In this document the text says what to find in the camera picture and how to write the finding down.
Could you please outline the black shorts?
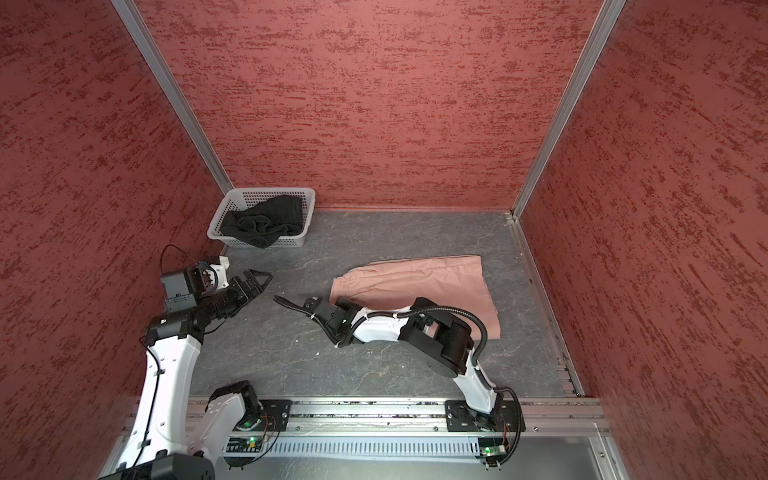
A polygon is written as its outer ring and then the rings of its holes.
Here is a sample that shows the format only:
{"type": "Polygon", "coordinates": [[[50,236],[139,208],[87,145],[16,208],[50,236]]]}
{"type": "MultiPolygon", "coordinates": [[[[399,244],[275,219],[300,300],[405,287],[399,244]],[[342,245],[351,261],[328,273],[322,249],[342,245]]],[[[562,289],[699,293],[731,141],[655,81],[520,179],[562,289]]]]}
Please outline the black shorts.
{"type": "Polygon", "coordinates": [[[250,246],[265,249],[280,237],[303,232],[302,200],[280,195],[243,211],[230,211],[223,217],[220,232],[250,246]]]}

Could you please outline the pink shorts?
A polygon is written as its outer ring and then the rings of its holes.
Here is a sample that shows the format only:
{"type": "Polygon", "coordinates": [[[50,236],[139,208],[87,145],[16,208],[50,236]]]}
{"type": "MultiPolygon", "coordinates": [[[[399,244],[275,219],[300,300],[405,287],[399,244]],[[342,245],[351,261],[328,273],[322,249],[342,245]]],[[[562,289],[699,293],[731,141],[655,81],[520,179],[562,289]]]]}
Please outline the pink shorts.
{"type": "Polygon", "coordinates": [[[469,311],[490,340],[501,338],[498,310],[477,255],[376,262],[334,279],[330,301],[349,300],[376,310],[396,310],[424,297],[437,305],[469,311]]]}

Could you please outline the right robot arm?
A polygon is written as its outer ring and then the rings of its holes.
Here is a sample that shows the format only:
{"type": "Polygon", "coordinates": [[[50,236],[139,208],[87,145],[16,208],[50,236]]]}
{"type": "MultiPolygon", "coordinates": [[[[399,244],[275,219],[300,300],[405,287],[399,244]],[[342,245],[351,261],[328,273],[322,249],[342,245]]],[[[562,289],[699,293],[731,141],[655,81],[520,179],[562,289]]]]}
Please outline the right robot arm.
{"type": "Polygon", "coordinates": [[[454,381],[464,396],[471,422],[481,431],[503,427],[503,397],[485,374],[480,359],[488,331],[473,313],[418,297],[397,310],[375,310],[347,300],[333,304],[310,297],[298,305],[274,296],[278,305],[305,315],[337,348],[356,343],[402,343],[437,374],[454,381]]]}

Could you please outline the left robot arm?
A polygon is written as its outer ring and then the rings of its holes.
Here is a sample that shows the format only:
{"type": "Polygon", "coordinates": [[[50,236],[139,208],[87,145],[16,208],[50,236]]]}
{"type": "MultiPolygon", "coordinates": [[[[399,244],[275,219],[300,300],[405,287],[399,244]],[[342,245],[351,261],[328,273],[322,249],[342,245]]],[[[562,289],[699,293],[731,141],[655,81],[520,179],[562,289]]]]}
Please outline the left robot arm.
{"type": "Polygon", "coordinates": [[[262,294],[273,276],[248,269],[228,277],[229,260],[165,273],[162,314],[154,317],[141,344],[146,374],[136,418],[111,479],[212,479],[230,435],[249,428],[262,407],[247,381],[220,387],[203,419],[186,431],[192,376],[211,323],[234,317],[262,294]]]}

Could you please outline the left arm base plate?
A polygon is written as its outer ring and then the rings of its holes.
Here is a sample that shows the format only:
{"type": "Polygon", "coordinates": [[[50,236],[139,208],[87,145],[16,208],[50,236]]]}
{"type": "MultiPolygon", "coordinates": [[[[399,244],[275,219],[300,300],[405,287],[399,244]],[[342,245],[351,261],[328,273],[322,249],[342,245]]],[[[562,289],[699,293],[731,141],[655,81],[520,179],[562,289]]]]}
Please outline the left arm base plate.
{"type": "Polygon", "coordinates": [[[287,428],[293,402],[285,399],[262,399],[248,403],[243,418],[236,424],[239,432],[283,432],[287,428]]]}

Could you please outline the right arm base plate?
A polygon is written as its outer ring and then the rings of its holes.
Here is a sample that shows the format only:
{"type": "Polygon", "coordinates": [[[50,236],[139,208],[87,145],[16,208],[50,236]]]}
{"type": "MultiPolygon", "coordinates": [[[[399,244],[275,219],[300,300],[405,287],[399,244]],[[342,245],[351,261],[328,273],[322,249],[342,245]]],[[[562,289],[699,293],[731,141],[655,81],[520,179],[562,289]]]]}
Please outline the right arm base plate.
{"type": "Polygon", "coordinates": [[[488,414],[468,407],[463,400],[447,400],[444,404],[446,424],[449,432],[525,432],[526,423],[522,408],[514,399],[498,397],[488,414]]]}

